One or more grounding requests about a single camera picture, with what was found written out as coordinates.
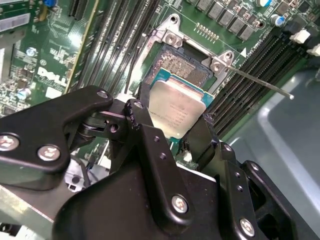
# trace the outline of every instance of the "black chip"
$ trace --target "black chip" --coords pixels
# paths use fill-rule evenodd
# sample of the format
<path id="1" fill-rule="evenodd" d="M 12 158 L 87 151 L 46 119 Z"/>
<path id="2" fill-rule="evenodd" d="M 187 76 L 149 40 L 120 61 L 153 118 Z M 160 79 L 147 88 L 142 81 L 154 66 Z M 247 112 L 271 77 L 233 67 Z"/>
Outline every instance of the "black chip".
<path id="1" fill-rule="evenodd" d="M 3 107 L 3 115 L 8 116 L 14 114 L 16 111 L 10 107 L 4 106 Z"/>
<path id="2" fill-rule="evenodd" d="M 303 2 L 301 3 L 301 5 L 298 7 L 298 10 L 299 10 L 301 13 L 305 13 L 309 8 L 310 8 L 309 3 L 307 3 L 306 1 L 303 1 Z"/>
<path id="3" fill-rule="evenodd" d="M 289 5 L 285 2 L 280 3 L 279 7 L 276 10 L 276 13 L 279 15 L 284 15 L 289 9 Z"/>
<path id="4" fill-rule="evenodd" d="M 318 17 L 315 21 L 314 24 L 320 27 L 320 17 Z"/>
<path id="5" fill-rule="evenodd" d="M 242 8 L 240 9 L 240 11 L 238 12 L 238 15 L 239 15 L 240 17 L 243 17 L 247 11 L 248 11 L 248 10 L 247 10 L 245 7 L 242 7 Z"/>
<path id="6" fill-rule="evenodd" d="M 27 75 L 28 78 L 32 79 L 34 76 L 34 73 L 32 71 L 28 71 Z"/>
<path id="7" fill-rule="evenodd" d="M 257 19 L 257 17 L 255 15 L 252 15 L 249 19 L 248 19 L 248 24 L 253 24 L 254 21 Z"/>
<path id="8" fill-rule="evenodd" d="M 308 33 L 310 33 L 311 37 L 316 37 L 319 35 L 318 29 L 314 26 L 307 26 L 305 29 L 308 31 Z"/>
<path id="9" fill-rule="evenodd" d="M 299 15 L 294 15 L 292 17 L 292 20 L 296 22 L 297 24 L 301 25 L 302 27 L 306 25 L 306 20 L 304 20 L 301 16 Z"/>
<path id="10" fill-rule="evenodd" d="M 237 2 L 235 0 L 232 0 L 228 5 L 228 9 L 234 9 L 236 5 L 237 5 Z"/>
<path id="11" fill-rule="evenodd" d="M 22 76 L 26 77 L 27 74 L 28 74 L 28 71 L 23 68 L 23 69 L 20 70 L 20 73 L 21 73 Z"/>

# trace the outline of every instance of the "black memory slot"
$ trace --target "black memory slot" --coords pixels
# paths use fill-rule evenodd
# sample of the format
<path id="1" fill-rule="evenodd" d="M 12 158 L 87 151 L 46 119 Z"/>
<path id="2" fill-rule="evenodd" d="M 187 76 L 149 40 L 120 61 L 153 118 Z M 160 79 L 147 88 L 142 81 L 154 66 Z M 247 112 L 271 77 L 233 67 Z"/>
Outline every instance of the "black memory slot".
<path id="1" fill-rule="evenodd" d="M 283 65 L 281 64 L 281 67 L 286 66 L 288 64 L 288 61 L 290 62 L 290 60 L 292 59 L 293 54 L 290 54 L 290 51 L 285 52 L 286 56 L 285 56 L 285 61 L 286 63 Z M 278 81 L 280 79 L 273 77 L 275 74 L 277 73 L 281 73 L 281 69 L 277 69 L 275 70 L 275 66 L 276 64 L 280 64 L 280 62 L 283 62 L 281 58 L 278 58 L 277 61 L 268 68 L 268 70 L 262 74 L 260 76 L 260 78 L 266 82 L 269 82 L 270 84 L 274 85 L 276 83 L 278 83 Z M 242 96 L 242 98 L 240 98 L 240 101 L 234 105 L 223 117 L 223 121 L 219 121 L 215 124 L 217 129 L 221 129 L 223 127 L 225 127 L 226 125 L 229 124 L 229 122 L 231 122 L 231 120 L 234 118 L 234 116 L 238 115 L 239 112 L 241 111 L 245 111 L 248 112 L 248 106 L 252 106 L 252 101 L 253 98 L 259 94 L 260 91 L 262 91 L 262 89 L 264 89 L 264 87 L 262 87 L 261 85 L 257 84 L 257 83 L 252 83 L 252 86 L 250 88 L 249 91 L 247 91 L 247 93 L 245 95 Z"/>
<path id="2" fill-rule="evenodd" d="M 261 58 L 261 60 L 257 62 L 257 64 L 248 71 L 248 73 L 251 74 L 252 76 L 259 78 L 260 75 L 263 73 L 263 71 L 265 69 L 268 69 L 267 64 L 270 64 L 275 59 L 275 56 L 279 52 L 283 51 L 283 49 L 286 47 L 284 43 L 282 44 L 281 43 L 282 42 L 280 42 L 280 44 L 273 45 L 271 50 L 268 51 L 268 55 L 264 55 L 263 58 Z M 261 69 L 260 66 L 267 66 L 267 68 Z M 216 113 L 215 122 L 218 122 L 220 119 L 223 118 L 224 114 L 227 112 L 226 108 L 231 108 L 232 105 L 236 104 L 236 102 L 241 101 L 242 96 L 246 93 L 248 88 L 253 83 L 251 80 L 245 77 L 241 77 L 240 82 L 242 84 L 239 84 L 238 87 L 234 88 L 232 91 L 232 94 L 229 95 L 229 98 L 227 98 L 227 100 L 223 104 L 221 104 L 219 108 L 215 110 L 215 113 Z"/>
<path id="3" fill-rule="evenodd" d="M 69 16 L 74 17 L 78 8 L 80 0 L 72 0 L 69 8 Z"/>
<path id="4" fill-rule="evenodd" d="M 300 58 L 293 58 L 291 61 L 290 61 L 290 64 L 287 65 L 287 68 L 288 69 L 291 69 L 293 68 L 298 62 L 299 62 Z M 285 76 L 287 72 L 281 72 L 280 74 L 278 74 L 276 76 L 276 78 L 278 79 L 281 79 Z M 246 109 L 246 111 L 242 111 L 241 113 L 239 114 L 236 114 L 234 116 L 233 119 L 230 120 L 231 123 L 229 124 L 225 124 L 224 127 L 220 128 L 217 130 L 217 134 L 221 137 L 225 136 L 229 131 L 232 130 L 232 128 L 243 118 L 245 117 L 249 112 L 250 110 L 253 108 L 254 105 L 258 104 L 259 101 L 269 92 L 268 89 L 266 88 L 263 88 L 262 91 L 256 95 L 256 97 L 252 100 L 252 103 L 251 105 L 249 105 Z"/>
<path id="5" fill-rule="evenodd" d="M 87 78 L 93 74 L 93 69 L 90 69 L 90 64 L 92 62 L 95 62 L 95 60 L 98 58 L 99 55 L 96 58 L 95 55 L 96 53 L 101 53 L 104 43 L 107 39 L 107 36 L 110 34 L 112 25 L 114 21 L 116 20 L 116 13 L 119 10 L 121 2 L 115 0 L 111 2 L 111 5 L 107 8 L 107 10 L 103 13 L 103 19 L 102 19 L 102 24 L 98 30 L 98 33 L 96 37 L 93 39 L 93 46 L 90 50 L 90 53 L 86 59 L 83 71 L 80 76 L 80 80 L 77 84 L 77 89 L 81 88 L 82 85 L 87 86 L 88 81 Z"/>
<path id="6" fill-rule="evenodd" d="M 274 61 L 272 65 L 267 67 L 266 68 L 267 70 L 263 71 L 263 73 L 259 75 L 259 78 L 273 85 L 278 83 L 280 79 L 278 79 L 277 77 L 274 77 L 274 75 L 277 75 L 277 73 L 280 73 L 282 71 L 281 68 L 283 68 L 284 66 L 287 66 L 287 64 L 290 63 L 290 61 L 294 58 L 294 52 L 291 49 L 287 49 L 283 52 L 283 56 L 284 58 L 282 57 L 275 58 L 276 61 Z M 225 111 L 224 113 L 220 112 L 217 114 L 218 116 L 220 116 L 220 114 L 223 114 L 224 121 L 221 121 L 221 120 L 217 121 L 215 123 L 216 129 L 217 130 L 223 129 L 226 125 L 229 124 L 229 122 L 231 122 L 234 119 L 236 115 L 239 114 L 239 112 L 242 112 L 242 111 L 248 112 L 250 108 L 253 107 L 252 105 L 253 105 L 253 102 L 255 101 L 255 96 L 259 95 L 259 93 L 263 89 L 265 89 L 265 87 L 261 86 L 258 83 L 251 82 L 250 87 L 248 88 L 246 93 L 243 94 L 241 98 L 238 98 L 238 101 L 236 102 L 236 104 L 232 106 L 230 110 Z"/>
<path id="7" fill-rule="evenodd" d="M 109 87 L 108 91 L 110 93 L 113 93 L 118 86 L 121 77 L 125 73 L 125 70 L 130 63 L 130 61 L 133 60 L 134 58 L 134 51 L 136 50 L 138 43 L 141 39 L 142 33 L 148 33 L 149 32 L 149 24 L 154 16 L 154 13 L 156 12 L 157 6 L 159 5 L 160 0 L 153 0 L 152 2 L 149 3 L 145 14 L 143 14 L 143 18 L 141 20 L 141 24 L 139 25 L 139 29 L 137 29 L 136 34 L 135 34 L 135 39 L 131 42 L 131 46 L 128 48 L 128 52 L 126 53 L 125 57 L 123 58 L 114 78 L 113 78 L 113 84 L 111 87 Z"/>
<path id="8" fill-rule="evenodd" d="M 287 41 L 287 36 L 271 32 L 240 69 L 276 85 L 305 54 L 298 45 Z M 234 74 L 209 109 L 215 115 L 214 128 L 218 136 L 222 138 L 244 116 L 252 113 L 269 91 L 269 88 Z"/>
<path id="9" fill-rule="evenodd" d="M 88 0 L 79 0 L 78 7 L 76 8 L 74 19 L 81 20 L 84 17 L 85 10 L 88 4 Z"/>
<path id="10" fill-rule="evenodd" d="M 261 45 L 257 48 L 257 50 L 253 53 L 251 57 L 249 57 L 246 62 L 241 66 L 240 70 L 247 72 L 256 64 L 256 62 L 261 59 L 262 55 L 265 54 L 264 49 L 268 49 L 276 39 L 269 35 L 265 41 L 261 43 Z M 239 85 L 242 81 L 243 77 L 239 74 L 234 74 L 229 83 L 224 87 L 224 89 L 218 94 L 218 96 L 214 99 L 213 103 L 208 109 L 208 112 L 214 112 L 215 109 L 219 107 L 233 92 L 233 90 Z"/>
<path id="11" fill-rule="evenodd" d="M 139 17 L 142 16 L 143 7 L 145 6 L 145 1 L 140 1 L 140 3 L 135 4 L 131 14 L 130 18 L 128 19 L 128 23 L 126 24 L 126 28 L 122 31 L 121 37 L 119 37 L 112 55 L 110 56 L 108 66 L 104 70 L 104 74 L 102 76 L 102 81 L 100 82 L 99 86 L 101 88 L 104 88 L 107 81 L 110 81 L 110 75 L 112 73 L 113 68 L 116 65 L 117 59 L 120 56 L 121 52 L 123 51 L 128 39 L 130 38 L 130 35 L 136 28 L 136 24 L 139 24 Z"/>
<path id="12" fill-rule="evenodd" d="M 110 34 L 107 36 L 106 41 L 103 43 L 103 47 L 101 48 L 98 59 L 97 59 L 95 66 L 92 70 L 92 75 L 90 76 L 90 79 L 88 81 L 88 85 L 99 85 L 99 82 L 95 82 L 95 81 L 97 79 L 99 72 L 102 70 L 102 66 L 105 62 L 108 49 L 112 43 L 112 39 L 114 39 L 114 37 L 115 37 L 117 31 L 119 30 L 120 25 L 121 25 L 122 21 L 124 20 L 124 18 L 127 17 L 126 13 L 128 12 L 127 8 L 129 5 L 129 1 L 130 0 L 122 0 L 121 4 L 119 5 L 121 7 L 118 9 L 115 16 L 121 16 L 121 17 L 116 18 L 116 21 L 114 21 L 111 26 Z"/>

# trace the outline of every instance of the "blue capacitor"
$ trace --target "blue capacitor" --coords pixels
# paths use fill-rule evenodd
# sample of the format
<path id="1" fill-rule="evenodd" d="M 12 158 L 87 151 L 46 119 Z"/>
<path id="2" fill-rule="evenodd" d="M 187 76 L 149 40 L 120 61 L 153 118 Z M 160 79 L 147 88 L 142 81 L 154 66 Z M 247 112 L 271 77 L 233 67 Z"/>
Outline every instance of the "blue capacitor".
<path id="1" fill-rule="evenodd" d="M 258 7 L 267 7 L 271 4 L 272 0 L 255 0 Z"/>
<path id="2" fill-rule="evenodd" d="M 278 14 L 273 14 L 270 17 L 270 22 L 276 27 L 282 27 L 285 23 L 286 19 L 283 16 L 279 16 Z"/>

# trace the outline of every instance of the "surface mount component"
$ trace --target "surface mount component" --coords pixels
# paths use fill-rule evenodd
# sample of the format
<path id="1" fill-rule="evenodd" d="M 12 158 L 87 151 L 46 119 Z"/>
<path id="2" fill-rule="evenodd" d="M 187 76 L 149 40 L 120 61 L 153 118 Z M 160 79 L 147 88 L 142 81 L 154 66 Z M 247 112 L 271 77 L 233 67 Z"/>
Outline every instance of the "surface mount component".
<path id="1" fill-rule="evenodd" d="M 201 11 L 206 11 L 210 4 L 212 3 L 212 0 L 200 0 L 196 7 Z"/>
<path id="2" fill-rule="evenodd" d="M 223 9 L 224 6 L 222 6 L 221 3 L 216 2 L 209 11 L 208 16 L 212 19 L 217 19 L 220 16 Z"/>
<path id="3" fill-rule="evenodd" d="M 254 32 L 255 30 L 251 26 L 245 25 L 238 36 L 242 40 L 247 41 Z"/>
<path id="4" fill-rule="evenodd" d="M 231 32 L 233 32 L 234 34 L 237 34 L 242 26 L 245 24 L 245 22 L 243 20 L 241 20 L 240 18 L 237 18 L 232 24 L 231 27 L 229 28 L 229 30 Z"/>
<path id="5" fill-rule="evenodd" d="M 223 26 L 228 26 L 231 20 L 234 18 L 234 13 L 230 10 L 226 10 L 225 13 L 223 13 L 221 19 L 219 20 L 219 24 Z"/>

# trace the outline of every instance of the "green circuit board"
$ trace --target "green circuit board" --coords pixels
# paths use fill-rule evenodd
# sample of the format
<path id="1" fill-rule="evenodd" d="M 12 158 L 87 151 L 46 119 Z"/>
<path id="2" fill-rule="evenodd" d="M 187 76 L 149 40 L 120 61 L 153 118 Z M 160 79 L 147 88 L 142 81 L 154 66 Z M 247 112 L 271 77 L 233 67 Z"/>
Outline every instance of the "green circuit board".
<path id="1" fill-rule="evenodd" d="M 154 17 L 153 28 L 160 25 L 171 14 L 178 14 L 181 17 L 180 31 L 188 38 L 194 40 L 201 46 L 210 50 L 215 55 L 222 54 L 227 50 L 234 52 L 234 61 L 232 65 L 239 68 L 246 59 L 250 58 L 252 52 L 263 41 L 263 39 L 270 33 L 275 27 L 271 23 L 272 15 L 280 15 L 285 17 L 286 21 L 290 20 L 292 16 L 300 16 L 305 20 L 304 27 L 310 26 L 315 29 L 319 27 L 314 23 L 316 19 L 320 17 L 319 8 L 310 1 L 283 1 L 273 0 L 268 7 L 259 7 L 253 0 L 235 1 L 235 0 L 221 0 L 221 1 L 204 1 L 209 2 L 206 10 L 200 10 L 197 6 L 198 0 L 166 0 L 162 1 L 162 4 L 158 7 L 157 14 Z M 231 9 L 229 5 L 233 2 L 235 6 Z M 230 10 L 234 16 L 233 20 L 240 19 L 243 21 L 243 26 L 249 26 L 254 31 L 248 38 L 243 40 L 239 35 L 231 32 L 225 26 L 221 26 L 217 20 L 209 17 L 210 7 L 219 3 L 225 10 Z M 299 10 L 299 6 L 307 4 L 309 7 L 307 10 Z M 246 9 L 244 15 L 239 11 Z M 155 44 L 151 49 L 150 54 L 144 61 L 140 70 L 139 77 L 134 79 L 134 83 L 131 85 L 131 91 L 136 92 L 139 82 L 144 78 L 151 67 L 151 63 L 156 58 L 157 54 L 161 50 L 160 44 Z M 215 78 L 210 79 L 203 87 L 205 91 L 208 91 L 211 85 L 214 83 Z"/>
<path id="2" fill-rule="evenodd" d="M 83 71 L 87 61 L 91 61 L 89 68 L 94 69 L 95 61 L 88 59 L 88 56 L 92 51 L 97 32 L 104 27 L 101 26 L 103 15 L 115 1 L 88 0 L 80 19 L 75 19 L 70 14 L 73 2 L 73 0 L 59 0 L 54 7 L 46 7 L 41 0 L 8 1 L 0 4 L 0 30 L 2 20 L 30 14 L 28 23 L 14 30 L 8 28 L 3 32 L 0 31 L 4 38 L 10 37 L 10 34 L 17 38 L 17 41 L 11 44 L 13 49 L 11 58 L 4 57 L 4 61 L 9 62 L 10 68 L 8 76 L 0 80 L 0 117 L 59 97 L 72 90 L 85 75 Z M 125 5 L 127 13 L 137 4 L 133 0 L 123 0 L 118 3 L 127 4 Z M 211 13 L 217 6 L 221 7 L 219 17 Z M 165 19 L 172 14 L 178 14 L 181 22 L 179 31 L 186 38 L 193 40 L 215 56 L 225 51 L 232 51 L 234 53 L 232 65 L 235 68 L 240 68 L 249 60 L 275 28 L 271 23 L 271 16 L 275 14 L 284 17 L 285 22 L 294 16 L 299 16 L 304 21 L 304 28 L 312 27 L 319 30 L 318 25 L 320 26 L 319 8 L 313 0 L 272 0 L 266 7 L 257 6 L 254 0 L 160 0 L 155 9 L 150 18 L 148 32 L 146 31 L 149 34 L 146 41 L 151 36 L 152 30 L 157 29 Z M 125 15 L 110 15 L 110 19 L 114 18 L 119 23 L 124 17 Z M 231 28 L 236 20 L 242 25 Z M 19 38 L 17 36 L 19 33 L 24 35 Z M 109 41 L 115 44 L 119 36 L 121 32 L 116 32 L 114 38 Z M 139 83 L 150 71 L 163 46 L 164 43 L 156 42 L 138 69 L 138 74 L 135 72 L 132 75 L 129 88 L 132 93 L 137 92 Z M 125 73 L 121 75 L 120 81 L 114 83 L 113 76 L 119 71 L 119 63 L 126 54 L 121 52 L 115 64 L 114 61 L 109 61 L 113 51 L 110 48 L 107 57 L 102 60 L 93 83 L 106 90 L 114 85 L 112 91 L 116 94 L 126 85 L 130 63 L 125 66 Z M 105 70 L 111 64 L 112 71 L 108 80 L 102 84 Z M 290 73 L 294 74 L 302 65 L 297 64 Z M 233 73 L 229 72 L 226 79 L 232 75 Z M 290 75 L 286 75 L 281 82 L 285 83 L 289 77 Z M 86 79 L 89 78 L 85 77 L 80 87 L 89 83 Z M 208 91 L 215 81 L 215 77 L 208 79 L 202 88 Z M 78 154 L 81 158 L 88 159 L 91 154 L 96 154 L 105 142 L 104 139 L 97 139 L 90 146 L 81 149 Z"/>
<path id="3" fill-rule="evenodd" d="M 19 12 L 23 14 L 26 9 L 31 9 L 30 2 L 16 3 L 14 6 L 26 6 Z M 31 21 L 24 26 L 25 36 L 13 47 L 10 74 L 0 81 L 0 116 L 67 92 L 84 47 L 84 39 L 94 34 L 92 31 L 95 29 L 90 27 L 101 15 L 100 9 L 104 9 L 103 1 L 89 1 L 83 18 L 75 20 L 69 16 L 70 3 L 59 1 L 55 7 L 48 8 L 42 1 L 34 1 L 31 10 L 35 11 L 31 11 Z M 8 9 L 6 7 L 3 7 L 4 14 Z M 30 92 L 20 94 L 18 89 L 23 87 Z"/>

